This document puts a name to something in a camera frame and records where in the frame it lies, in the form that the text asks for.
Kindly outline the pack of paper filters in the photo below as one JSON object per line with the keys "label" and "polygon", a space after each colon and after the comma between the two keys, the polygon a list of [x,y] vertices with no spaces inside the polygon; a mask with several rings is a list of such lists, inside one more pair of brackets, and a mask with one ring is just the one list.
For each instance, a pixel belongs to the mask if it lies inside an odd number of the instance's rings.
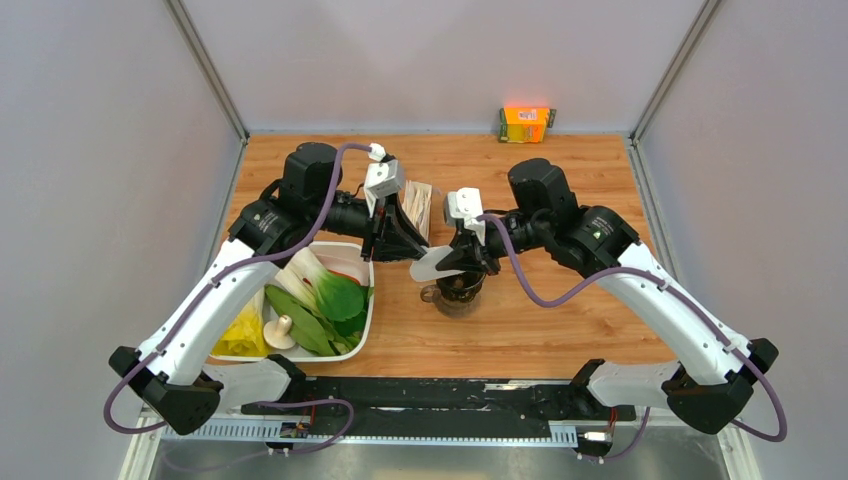
{"label": "pack of paper filters", "polygon": [[402,208],[421,237],[428,241],[433,186],[407,180],[403,190]]}

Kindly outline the dark brown coffee dripper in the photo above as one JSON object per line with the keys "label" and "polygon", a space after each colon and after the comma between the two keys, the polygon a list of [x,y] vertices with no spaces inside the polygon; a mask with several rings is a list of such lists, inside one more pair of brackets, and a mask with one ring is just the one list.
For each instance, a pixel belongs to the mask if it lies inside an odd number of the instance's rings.
{"label": "dark brown coffee dripper", "polygon": [[467,304],[476,299],[485,279],[484,273],[464,272],[438,279],[436,287],[441,299]]}

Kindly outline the clear glass coffee server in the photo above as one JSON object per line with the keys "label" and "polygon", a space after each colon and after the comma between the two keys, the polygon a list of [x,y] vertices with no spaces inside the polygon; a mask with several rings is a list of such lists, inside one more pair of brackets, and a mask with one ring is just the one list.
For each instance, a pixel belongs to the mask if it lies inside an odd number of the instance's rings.
{"label": "clear glass coffee server", "polygon": [[433,305],[442,315],[449,318],[463,318],[474,313],[481,304],[481,287],[448,288],[431,284],[420,292],[420,299]]}

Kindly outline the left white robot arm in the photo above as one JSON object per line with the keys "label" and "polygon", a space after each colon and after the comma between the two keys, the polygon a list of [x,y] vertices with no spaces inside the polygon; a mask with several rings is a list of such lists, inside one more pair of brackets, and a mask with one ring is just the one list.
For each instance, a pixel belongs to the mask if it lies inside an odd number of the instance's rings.
{"label": "left white robot arm", "polygon": [[364,196],[339,189],[351,143],[300,144],[282,175],[245,206],[209,269],[147,340],[110,356],[119,387],[130,388],[160,419],[186,435],[214,414],[269,402],[282,414],[300,410],[306,388],[296,366],[278,354],[255,362],[211,365],[208,356],[238,313],[291,258],[327,231],[359,238],[366,259],[418,260],[427,241],[398,200],[404,173],[377,143],[365,146],[369,164]]}

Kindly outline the white paper coffee filter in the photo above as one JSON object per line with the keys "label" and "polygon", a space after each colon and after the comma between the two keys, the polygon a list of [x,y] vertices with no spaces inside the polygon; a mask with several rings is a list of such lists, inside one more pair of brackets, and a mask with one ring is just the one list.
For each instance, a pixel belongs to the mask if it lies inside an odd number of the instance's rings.
{"label": "white paper coffee filter", "polygon": [[429,247],[426,254],[419,260],[412,262],[409,268],[410,277],[418,283],[426,283],[441,278],[462,274],[463,270],[447,269],[438,267],[437,264],[444,260],[453,248],[449,245]]}

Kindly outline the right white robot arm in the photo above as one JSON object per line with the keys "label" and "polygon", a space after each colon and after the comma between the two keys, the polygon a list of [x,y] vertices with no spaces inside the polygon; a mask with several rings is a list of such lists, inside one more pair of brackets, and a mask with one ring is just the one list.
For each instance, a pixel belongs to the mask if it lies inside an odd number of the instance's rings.
{"label": "right white robot arm", "polygon": [[507,175],[514,209],[483,207],[476,188],[449,192],[447,224],[456,230],[438,251],[435,272],[496,274],[508,259],[521,287],[529,282],[519,255],[543,249],[558,265],[597,285],[634,312],[674,353],[660,364],[588,361],[574,377],[573,410],[595,418],[608,407],[671,411],[715,434],[739,417],[756,386],[775,396],[767,372],[778,357],[768,339],[750,339],[703,307],[655,258],[638,232],[614,210],[581,204],[564,171],[544,158],[513,166]]}

